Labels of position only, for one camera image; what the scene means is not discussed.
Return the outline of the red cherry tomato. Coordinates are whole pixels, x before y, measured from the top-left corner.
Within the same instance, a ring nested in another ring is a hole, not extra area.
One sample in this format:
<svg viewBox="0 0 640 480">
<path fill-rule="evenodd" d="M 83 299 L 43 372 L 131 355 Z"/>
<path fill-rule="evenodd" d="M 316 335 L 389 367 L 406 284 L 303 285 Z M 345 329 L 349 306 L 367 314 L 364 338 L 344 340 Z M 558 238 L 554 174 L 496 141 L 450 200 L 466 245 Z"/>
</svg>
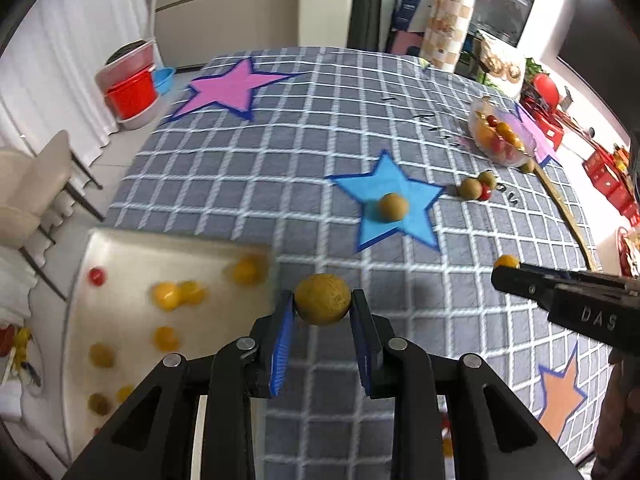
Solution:
<svg viewBox="0 0 640 480">
<path fill-rule="evenodd" d="M 482 192 L 480 192 L 480 196 L 478 196 L 478 200 L 481 202 L 486 202 L 491 198 L 492 189 L 486 184 L 482 185 Z"/>
</svg>

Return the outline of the red tomato in tray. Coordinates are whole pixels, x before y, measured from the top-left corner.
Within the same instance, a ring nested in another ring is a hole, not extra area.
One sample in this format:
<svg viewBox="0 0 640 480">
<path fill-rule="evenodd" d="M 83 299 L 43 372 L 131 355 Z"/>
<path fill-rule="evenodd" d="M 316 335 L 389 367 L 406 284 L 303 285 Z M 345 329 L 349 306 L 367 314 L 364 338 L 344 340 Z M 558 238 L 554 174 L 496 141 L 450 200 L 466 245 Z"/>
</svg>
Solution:
<svg viewBox="0 0 640 480">
<path fill-rule="evenodd" d="M 106 272 L 100 266 L 94 266 L 89 270 L 88 280 L 91 285 L 100 287 L 106 281 Z"/>
</svg>

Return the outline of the red plastic stool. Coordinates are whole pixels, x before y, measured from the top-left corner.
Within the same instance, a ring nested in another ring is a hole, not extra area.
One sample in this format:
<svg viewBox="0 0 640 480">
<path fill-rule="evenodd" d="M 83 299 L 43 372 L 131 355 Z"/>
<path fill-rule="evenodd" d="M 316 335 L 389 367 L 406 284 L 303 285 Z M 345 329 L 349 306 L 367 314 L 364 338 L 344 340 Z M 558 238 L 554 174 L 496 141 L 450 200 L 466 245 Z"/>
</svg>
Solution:
<svg viewBox="0 0 640 480">
<path fill-rule="evenodd" d="M 555 83 L 546 73 L 538 73 L 525 81 L 520 104 L 533 117 L 537 127 L 557 150 L 563 141 L 564 130 L 556 118 L 560 94 Z"/>
</svg>

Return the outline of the clear glass fruit bowl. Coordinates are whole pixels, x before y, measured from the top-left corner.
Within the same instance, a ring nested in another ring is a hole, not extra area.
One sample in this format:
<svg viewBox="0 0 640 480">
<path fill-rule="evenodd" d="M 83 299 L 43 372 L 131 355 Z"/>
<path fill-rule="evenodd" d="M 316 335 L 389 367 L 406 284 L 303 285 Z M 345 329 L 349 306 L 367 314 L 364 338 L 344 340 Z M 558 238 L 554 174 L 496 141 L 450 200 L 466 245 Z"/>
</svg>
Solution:
<svg viewBox="0 0 640 480">
<path fill-rule="evenodd" d="M 535 155 L 536 141 L 521 119 L 488 96 L 471 102 L 468 127 L 476 146 L 497 165 L 521 167 Z"/>
</svg>

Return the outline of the white shallow tray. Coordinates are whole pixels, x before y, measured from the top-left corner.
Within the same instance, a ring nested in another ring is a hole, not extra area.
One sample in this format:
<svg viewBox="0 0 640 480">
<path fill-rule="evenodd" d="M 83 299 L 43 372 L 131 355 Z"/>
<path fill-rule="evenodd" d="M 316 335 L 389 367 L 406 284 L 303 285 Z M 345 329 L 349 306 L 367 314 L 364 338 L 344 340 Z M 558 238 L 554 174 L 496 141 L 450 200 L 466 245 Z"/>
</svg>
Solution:
<svg viewBox="0 0 640 480">
<path fill-rule="evenodd" d="M 231 270 L 243 256 L 268 259 L 269 274 L 256 286 L 239 286 Z M 96 287 L 88 273 L 106 272 Z M 153 304 L 161 282 L 197 281 L 206 288 L 201 304 L 165 311 Z M 90 232 L 67 308 L 62 357 L 64 427 L 70 456 L 77 457 L 104 422 L 88 410 L 91 393 L 103 393 L 116 410 L 124 396 L 168 353 L 197 359 L 248 335 L 256 318 L 272 310 L 273 263 L 269 246 L 171 236 L 142 231 Z M 89 361 L 93 344 L 115 352 L 112 368 Z"/>
</svg>

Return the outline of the grey checked star tablecloth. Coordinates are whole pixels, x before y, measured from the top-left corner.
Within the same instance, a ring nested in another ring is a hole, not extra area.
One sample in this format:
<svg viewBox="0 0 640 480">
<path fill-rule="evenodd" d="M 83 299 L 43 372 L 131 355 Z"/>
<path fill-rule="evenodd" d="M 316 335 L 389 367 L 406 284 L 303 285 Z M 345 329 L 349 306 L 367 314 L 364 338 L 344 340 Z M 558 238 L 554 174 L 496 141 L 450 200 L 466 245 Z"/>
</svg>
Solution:
<svg viewBox="0 0 640 480">
<path fill-rule="evenodd" d="M 110 226 L 267 244 L 283 289 L 337 275 L 397 336 L 445 358 L 476 353 L 534 416 L 558 414 L 571 460 L 590 449 L 605 346 L 491 284 L 502 255 L 586 267 L 536 174 L 495 164 L 469 132 L 473 100 L 514 113 L 509 99 L 415 58 L 337 48 L 221 55 L 198 81 L 237 81 L 248 110 L 213 98 L 183 113 L 195 91 L 182 90 L 122 179 Z M 491 198 L 461 198 L 483 171 L 497 177 Z M 590 247 L 564 169 L 544 172 Z M 404 220 L 378 215 L 387 193 L 408 200 Z"/>
</svg>

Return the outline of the yellow tomato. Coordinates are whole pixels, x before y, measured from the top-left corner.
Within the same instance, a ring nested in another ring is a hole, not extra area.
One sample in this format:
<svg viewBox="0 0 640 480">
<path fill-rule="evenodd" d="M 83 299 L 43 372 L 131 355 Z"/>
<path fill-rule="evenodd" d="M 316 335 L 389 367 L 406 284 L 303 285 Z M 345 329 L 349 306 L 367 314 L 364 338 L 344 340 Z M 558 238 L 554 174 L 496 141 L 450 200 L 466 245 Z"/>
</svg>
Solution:
<svg viewBox="0 0 640 480">
<path fill-rule="evenodd" d="M 514 255 L 502 255 L 494 263 L 494 268 L 498 268 L 499 266 L 518 269 L 520 267 L 520 259 Z"/>
<path fill-rule="evenodd" d="M 197 281 L 184 281 L 178 284 L 182 304 L 197 306 L 206 297 L 206 288 Z"/>
<path fill-rule="evenodd" d="M 259 285 L 268 274 L 268 259 L 261 255 L 243 256 L 231 270 L 232 281 L 239 286 Z"/>
</svg>

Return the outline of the longan on blue star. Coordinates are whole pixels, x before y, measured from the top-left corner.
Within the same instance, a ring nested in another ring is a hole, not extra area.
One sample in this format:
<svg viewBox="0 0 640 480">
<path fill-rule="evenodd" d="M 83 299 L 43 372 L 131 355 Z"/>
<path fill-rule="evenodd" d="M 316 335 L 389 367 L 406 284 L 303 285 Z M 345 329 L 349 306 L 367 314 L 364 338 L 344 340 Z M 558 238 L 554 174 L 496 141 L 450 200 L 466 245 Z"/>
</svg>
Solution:
<svg viewBox="0 0 640 480">
<path fill-rule="evenodd" d="M 409 212 L 408 200 L 398 193 L 387 193 L 378 200 L 378 215 L 385 222 L 398 222 Z"/>
</svg>

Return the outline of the tan longan left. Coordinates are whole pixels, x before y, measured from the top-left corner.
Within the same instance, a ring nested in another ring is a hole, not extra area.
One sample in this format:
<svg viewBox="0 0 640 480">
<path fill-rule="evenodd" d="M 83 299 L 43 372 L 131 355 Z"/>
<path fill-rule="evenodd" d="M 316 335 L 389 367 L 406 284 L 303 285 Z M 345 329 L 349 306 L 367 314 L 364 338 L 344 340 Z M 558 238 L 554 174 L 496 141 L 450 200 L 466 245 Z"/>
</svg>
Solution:
<svg viewBox="0 0 640 480">
<path fill-rule="evenodd" d="M 479 180 L 480 183 L 483 183 L 484 185 L 486 185 L 491 190 L 494 190 L 497 187 L 497 184 L 498 184 L 497 177 L 491 171 L 483 171 L 483 172 L 481 172 L 477 176 L 477 180 Z"/>
</svg>

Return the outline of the large yellow tomato tray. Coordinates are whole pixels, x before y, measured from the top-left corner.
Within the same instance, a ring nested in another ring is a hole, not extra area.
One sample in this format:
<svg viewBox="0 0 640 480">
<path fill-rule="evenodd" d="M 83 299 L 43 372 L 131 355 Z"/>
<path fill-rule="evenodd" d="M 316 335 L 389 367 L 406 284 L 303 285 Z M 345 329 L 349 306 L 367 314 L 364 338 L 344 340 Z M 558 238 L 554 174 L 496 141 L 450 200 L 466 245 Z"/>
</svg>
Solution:
<svg viewBox="0 0 640 480">
<path fill-rule="evenodd" d="M 181 290 L 175 282 L 161 282 L 151 288 L 153 304 L 165 311 L 177 309 L 182 304 Z"/>
</svg>

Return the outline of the red plastic basin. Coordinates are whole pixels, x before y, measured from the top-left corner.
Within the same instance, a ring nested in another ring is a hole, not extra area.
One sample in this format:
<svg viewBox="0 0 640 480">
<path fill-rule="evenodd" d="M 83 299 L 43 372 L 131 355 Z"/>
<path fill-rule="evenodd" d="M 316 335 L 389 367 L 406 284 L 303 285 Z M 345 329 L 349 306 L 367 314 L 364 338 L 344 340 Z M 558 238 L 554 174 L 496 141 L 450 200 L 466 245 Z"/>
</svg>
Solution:
<svg viewBox="0 0 640 480">
<path fill-rule="evenodd" d="M 140 114 L 157 99 L 152 72 L 145 68 L 127 79 L 114 84 L 106 92 L 105 101 L 118 119 L 129 119 Z"/>
</svg>

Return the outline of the longan beside bowl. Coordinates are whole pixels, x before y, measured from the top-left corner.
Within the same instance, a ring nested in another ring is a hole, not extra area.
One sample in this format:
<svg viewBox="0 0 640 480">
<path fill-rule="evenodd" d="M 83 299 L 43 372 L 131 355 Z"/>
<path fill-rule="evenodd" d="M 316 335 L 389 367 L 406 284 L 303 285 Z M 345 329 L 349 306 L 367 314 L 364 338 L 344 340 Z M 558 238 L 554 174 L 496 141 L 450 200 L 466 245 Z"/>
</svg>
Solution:
<svg viewBox="0 0 640 480">
<path fill-rule="evenodd" d="M 535 167 L 536 162 L 532 158 L 529 158 L 518 170 L 520 170 L 522 174 L 532 174 L 535 171 Z"/>
</svg>

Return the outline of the beige dining chair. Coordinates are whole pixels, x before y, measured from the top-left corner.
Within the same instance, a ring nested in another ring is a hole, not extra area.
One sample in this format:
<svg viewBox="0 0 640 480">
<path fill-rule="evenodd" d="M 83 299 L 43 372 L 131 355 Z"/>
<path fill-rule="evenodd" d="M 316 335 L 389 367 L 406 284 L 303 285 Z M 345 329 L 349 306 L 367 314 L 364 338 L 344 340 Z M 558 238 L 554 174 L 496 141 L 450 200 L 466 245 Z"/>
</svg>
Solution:
<svg viewBox="0 0 640 480">
<path fill-rule="evenodd" d="M 79 169 L 94 186 L 100 185 L 73 152 L 65 130 L 55 134 L 32 157 L 12 148 L 1 151 L 1 245 L 17 250 L 38 278 L 61 299 L 66 298 L 65 294 L 38 266 L 26 243 L 35 232 L 44 232 L 42 218 L 63 192 L 94 218 L 105 220 L 104 215 L 70 182 L 74 169 Z"/>
</svg>

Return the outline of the yellow tomato in tray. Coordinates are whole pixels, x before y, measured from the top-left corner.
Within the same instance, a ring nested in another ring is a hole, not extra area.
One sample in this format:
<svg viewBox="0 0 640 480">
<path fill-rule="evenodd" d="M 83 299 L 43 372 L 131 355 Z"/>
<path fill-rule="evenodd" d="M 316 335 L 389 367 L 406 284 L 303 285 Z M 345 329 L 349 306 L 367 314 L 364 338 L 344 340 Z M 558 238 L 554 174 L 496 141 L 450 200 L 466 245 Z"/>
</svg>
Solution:
<svg viewBox="0 0 640 480">
<path fill-rule="evenodd" d="M 243 256 L 231 270 L 232 281 L 239 286 L 259 285 L 268 274 L 268 259 L 261 255 Z"/>
</svg>

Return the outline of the long wooden back scratcher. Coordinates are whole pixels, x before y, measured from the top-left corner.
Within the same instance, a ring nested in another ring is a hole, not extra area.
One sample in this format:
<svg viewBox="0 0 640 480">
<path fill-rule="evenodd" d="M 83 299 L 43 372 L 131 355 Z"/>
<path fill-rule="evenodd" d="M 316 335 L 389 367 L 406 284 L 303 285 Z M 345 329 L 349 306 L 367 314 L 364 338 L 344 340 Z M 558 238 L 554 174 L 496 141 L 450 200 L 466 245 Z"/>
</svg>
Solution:
<svg viewBox="0 0 640 480">
<path fill-rule="evenodd" d="M 576 240 L 576 243 L 579 246 L 580 252 L 585 259 L 586 267 L 589 271 L 597 271 L 598 264 L 595 258 L 593 258 L 592 251 L 587 245 L 585 237 L 582 236 L 582 230 L 578 226 L 578 223 L 573 216 L 570 207 L 564 202 L 563 197 L 560 192 L 556 189 L 553 182 L 548 178 L 547 174 L 544 170 L 539 166 L 536 162 L 534 163 L 534 174 L 540 181 L 541 185 L 544 187 L 548 195 L 551 197 L 552 202 L 555 203 L 556 208 L 561 214 L 567 229 Z"/>
</svg>

